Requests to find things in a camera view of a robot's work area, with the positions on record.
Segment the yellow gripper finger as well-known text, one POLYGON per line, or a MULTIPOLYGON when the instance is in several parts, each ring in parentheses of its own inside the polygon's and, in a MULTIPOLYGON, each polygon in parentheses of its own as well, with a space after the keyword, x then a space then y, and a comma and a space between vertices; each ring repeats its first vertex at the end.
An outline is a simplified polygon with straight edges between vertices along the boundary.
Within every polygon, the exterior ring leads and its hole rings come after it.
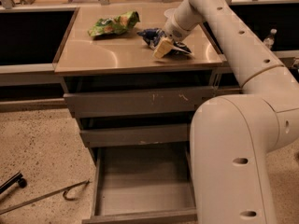
POLYGON ((173 48, 173 42, 168 37, 163 37, 160 39, 157 47, 153 52, 153 56, 157 59, 163 58, 164 55, 169 53, 173 48))

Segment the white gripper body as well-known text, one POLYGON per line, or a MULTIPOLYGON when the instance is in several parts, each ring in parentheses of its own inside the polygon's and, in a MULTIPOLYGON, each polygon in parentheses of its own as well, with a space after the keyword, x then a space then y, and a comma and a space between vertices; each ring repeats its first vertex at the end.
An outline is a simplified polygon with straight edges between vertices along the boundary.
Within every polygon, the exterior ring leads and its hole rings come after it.
POLYGON ((183 41, 192 31, 192 27, 184 27, 172 15, 165 23, 163 31, 166 36, 175 41, 183 41))

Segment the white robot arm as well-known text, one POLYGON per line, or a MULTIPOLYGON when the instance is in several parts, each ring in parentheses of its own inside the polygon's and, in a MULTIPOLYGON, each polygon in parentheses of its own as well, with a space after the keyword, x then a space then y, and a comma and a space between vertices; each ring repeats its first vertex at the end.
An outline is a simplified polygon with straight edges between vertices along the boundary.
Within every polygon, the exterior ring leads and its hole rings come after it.
POLYGON ((277 224, 265 157, 295 141, 299 84, 226 0, 184 0, 164 26, 176 41, 209 24, 242 89, 196 110, 190 128, 199 224, 277 224))

